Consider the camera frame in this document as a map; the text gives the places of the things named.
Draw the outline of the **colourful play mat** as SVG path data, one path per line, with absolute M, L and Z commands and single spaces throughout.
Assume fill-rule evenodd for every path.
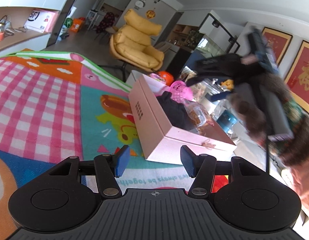
M 180 161 L 144 156 L 129 87 L 77 54 L 31 53 L 0 59 L 0 204 L 28 181 L 72 155 L 91 160 L 130 148 L 119 186 L 188 189 Z

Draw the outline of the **glass fish tank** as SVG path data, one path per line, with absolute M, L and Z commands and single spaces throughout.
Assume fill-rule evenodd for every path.
M 198 50 L 205 58 L 216 57 L 224 55 L 223 51 L 211 38 L 207 35 L 203 35 L 198 43 L 196 50 Z

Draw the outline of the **orange shopping bag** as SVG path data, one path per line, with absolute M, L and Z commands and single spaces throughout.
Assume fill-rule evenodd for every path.
M 85 20 L 86 19 L 83 17 L 75 18 L 69 30 L 73 33 L 78 33 L 80 29 L 84 26 Z

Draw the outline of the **yellow duck plush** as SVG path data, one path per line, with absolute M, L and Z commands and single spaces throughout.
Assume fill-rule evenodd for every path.
M 227 79 L 227 80 L 221 82 L 221 87 L 224 90 L 232 91 L 234 89 L 234 82 L 231 79 Z

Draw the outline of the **panda wall clock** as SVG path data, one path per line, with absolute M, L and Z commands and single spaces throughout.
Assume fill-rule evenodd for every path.
M 142 8 L 145 7 L 145 5 L 146 5 L 146 0 L 137 0 L 135 2 L 134 9 L 136 9 L 136 10 L 142 9 Z

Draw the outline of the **pink toy bucket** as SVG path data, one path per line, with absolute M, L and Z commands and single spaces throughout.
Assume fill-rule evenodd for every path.
M 161 80 L 161 77 L 155 73 L 151 73 L 149 76 L 155 80 Z

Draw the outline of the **red framed wall picture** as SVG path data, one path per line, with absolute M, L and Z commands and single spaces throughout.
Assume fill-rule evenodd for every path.
M 269 27 L 264 27 L 262 35 L 267 39 L 270 48 L 272 48 L 276 64 L 279 66 L 289 48 L 293 35 Z

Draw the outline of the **teal thermos bottle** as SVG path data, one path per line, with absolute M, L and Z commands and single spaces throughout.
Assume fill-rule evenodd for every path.
M 230 111 L 224 110 L 223 113 L 218 117 L 216 122 L 225 133 L 231 135 L 233 134 L 233 126 L 238 122 L 238 119 Z

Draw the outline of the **black plush toy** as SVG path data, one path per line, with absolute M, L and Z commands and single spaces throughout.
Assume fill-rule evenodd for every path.
M 171 92 L 163 92 L 163 94 L 157 96 L 157 100 L 172 126 L 186 131 L 194 129 L 195 126 L 190 120 L 184 105 L 174 101 Z

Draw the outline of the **yellow round wall ornament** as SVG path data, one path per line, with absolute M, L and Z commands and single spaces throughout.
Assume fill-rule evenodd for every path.
M 148 11 L 146 11 L 146 17 L 147 17 L 148 19 L 153 19 L 153 18 L 155 18 L 155 11 L 154 11 L 154 10 L 148 10 Z

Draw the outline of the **yellow lounge chair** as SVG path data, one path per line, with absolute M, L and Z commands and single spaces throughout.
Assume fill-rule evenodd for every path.
M 159 70 L 164 53 L 152 46 L 151 37 L 160 34 L 162 25 L 138 15 L 133 9 L 126 12 L 124 20 L 125 24 L 110 37 L 110 54 L 147 72 Z

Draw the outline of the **white SF parcel box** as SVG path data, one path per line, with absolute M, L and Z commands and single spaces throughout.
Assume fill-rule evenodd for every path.
M 33 9 L 24 27 L 39 33 L 50 33 L 56 23 L 59 13 L 43 9 Z

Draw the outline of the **orange pumpkin bucket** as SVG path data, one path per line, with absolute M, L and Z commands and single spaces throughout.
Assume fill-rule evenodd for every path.
M 159 71 L 159 72 L 158 72 L 158 75 L 159 75 L 162 79 L 164 79 L 165 84 L 166 84 L 167 86 L 172 85 L 172 83 L 174 82 L 173 76 L 172 76 L 170 73 L 166 72 L 166 71 Z

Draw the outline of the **white wall shelf unit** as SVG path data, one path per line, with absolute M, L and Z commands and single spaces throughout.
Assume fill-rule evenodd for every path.
M 12 35 L 0 41 L 0 57 L 24 49 L 43 50 L 47 47 L 50 31 L 42 33 L 24 29 L 24 24 L 35 9 L 59 13 L 67 0 L 0 0 L 0 19 L 7 18 Z

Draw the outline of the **clear packaged bread slices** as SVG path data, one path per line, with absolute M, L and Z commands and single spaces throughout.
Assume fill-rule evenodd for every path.
M 184 107 L 199 134 L 203 134 L 204 129 L 209 126 L 214 127 L 214 120 L 203 105 L 198 102 L 185 100 Z

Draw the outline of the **pink plastic strainer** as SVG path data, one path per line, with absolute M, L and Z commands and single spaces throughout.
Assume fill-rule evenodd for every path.
M 170 85 L 171 99 L 178 103 L 186 103 L 193 100 L 193 92 L 185 82 L 177 80 Z

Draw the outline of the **pink cardboard box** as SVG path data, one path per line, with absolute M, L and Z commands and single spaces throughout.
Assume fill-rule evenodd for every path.
M 142 74 L 128 95 L 141 148 L 147 161 L 180 165 L 180 148 L 188 146 L 196 155 L 208 154 L 229 161 L 237 148 L 218 123 L 204 137 L 171 124 L 159 104 L 156 93 L 165 85 Z

